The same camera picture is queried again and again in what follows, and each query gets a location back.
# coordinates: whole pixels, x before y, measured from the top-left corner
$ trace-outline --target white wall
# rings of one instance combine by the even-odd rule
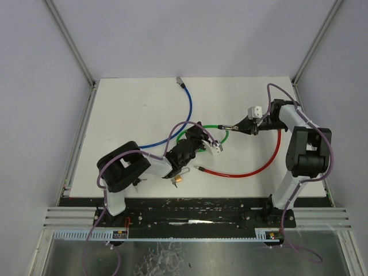
[[[95,79],[293,76],[334,0],[54,0]]]
[[[368,1],[345,1],[299,85],[308,116],[332,130],[329,182],[368,260]]]
[[[0,274],[23,275],[88,86],[41,0],[1,1],[0,38]]]

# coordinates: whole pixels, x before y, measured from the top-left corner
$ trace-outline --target red wire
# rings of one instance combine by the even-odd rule
[[[204,169],[204,172],[208,173],[208,174],[216,175],[218,177],[230,177],[230,178],[251,177],[252,175],[256,175],[256,174],[260,173],[261,171],[265,170],[269,165],[271,165],[271,163],[273,162],[273,160],[275,159],[275,157],[278,153],[278,150],[280,149],[280,144],[281,144],[281,130],[279,129],[278,133],[277,133],[276,149],[275,149],[274,154],[272,155],[271,159],[266,164],[264,164],[264,166],[259,168],[258,170],[253,171],[253,172],[249,172],[248,174],[223,174],[223,173],[220,173],[220,172],[217,172],[217,171],[208,170],[206,168]]]

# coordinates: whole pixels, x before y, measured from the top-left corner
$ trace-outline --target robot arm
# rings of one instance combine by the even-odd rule
[[[219,128],[248,135],[257,135],[259,131],[272,129],[291,131],[292,138],[286,154],[287,173],[280,187],[271,195],[272,200],[269,202],[270,208],[282,210],[301,180],[316,178],[320,173],[326,172],[329,164],[329,150],[321,136],[297,113],[292,101],[273,100],[270,114],[262,121],[260,121],[261,118],[262,108],[256,106],[249,108],[248,116],[238,124],[219,126]],[[319,128],[319,130],[331,142],[331,131],[327,128]],[[288,209],[293,207],[298,194],[289,204]]]
[[[180,140],[163,156],[162,160],[144,156],[141,153],[132,153],[122,157],[128,166],[123,165],[118,159],[107,167],[102,174],[102,181],[106,187],[108,211],[112,216],[125,210],[124,190],[130,184],[136,186],[141,181],[142,173],[154,174],[162,178],[173,178],[180,174],[182,168],[195,158],[198,150],[206,149],[212,154],[222,151],[221,144],[211,143],[209,136],[196,125],[189,128],[185,136],[186,138]],[[134,141],[115,149],[97,162],[98,170],[101,172],[102,168],[113,158],[132,150],[140,150]]]

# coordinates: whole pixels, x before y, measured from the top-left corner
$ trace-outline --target aluminum frame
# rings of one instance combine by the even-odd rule
[[[70,33],[66,28],[65,23],[63,22],[53,0],[43,0],[43,2],[45,3],[45,6],[54,19],[56,26],[58,27],[61,35],[71,50],[73,57],[75,58],[78,66],[83,72],[84,77],[91,87],[90,94],[84,106],[83,115],[79,123],[78,133],[72,146],[72,151],[67,163],[62,185],[57,195],[55,204],[57,205],[60,197],[64,191],[68,189],[69,183],[74,177],[76,164],[78,163],[81,146],[83,144],[83,138],[86,133],[89,117],[93,107],[97,86],[95,85],[95,80],[93,79],[90,70],[82,59],[80,52],[70,36]],[[304,106],[297,88],[298,81],[302,77],[311,58],[316,52],[317,47],[320,45],[322,38],[326,34],[328,27],[330,26],[333,18],[339,11],[343,2],[344,0],[336,0],[332,5],[315,39],[309,47],[299,69],[292,79],[293,87],[303,110]],[[332,203],[335,204],[327,181],[325,182],[325,186],[329,192]],[[63,233],[63,231],[67,231],[68,229],[79,229],[81,231],[86,231],[92,226],[94,212],[95,208],[50,207],[47,212],[40,242],[36,247],[36,254],[34,256],[29,275],[42,275],[55,231],[58,233]],[[357,251],[358,247],[352,234],[350,221],[348,220],[348,216],[344,208],[294,208],[294,215],[297,223],[297,228],[294,229],[295,231],[337,231],[350,274],[368,275],[363,266],[361,256]],[[97,231],[108,231],[107,228],[96,229]]]
[[[36,248],[36,256],[30,275],[42,275],[51,241],[56,234],[58,239],[80,240],[90,230],[95,215],[94,207],[49,207],[41,234],[40,244]],[[351,275],[367,275],[345,208],[294,208],[297,227],[287,231],[335,231],[338,234],[344,257]],[[92,240],[104,240],[112,230],[117,228],[96,228]],[[274,228],[255,229],[256,239],[128,239],[135,242],[264,242],[265,231]]]

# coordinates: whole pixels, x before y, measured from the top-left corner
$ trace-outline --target metal connector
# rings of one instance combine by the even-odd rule
[[[180,85],[181,88],[185,88],[185,83],[183,82],[183,80],[179,77],[177,77],[177,84]]]
[[[233,128],[232,125],[219,125],[218,126],[218,129],[223,129],[225,131],[232,131],[232,130],[234,130],[234,128]]]

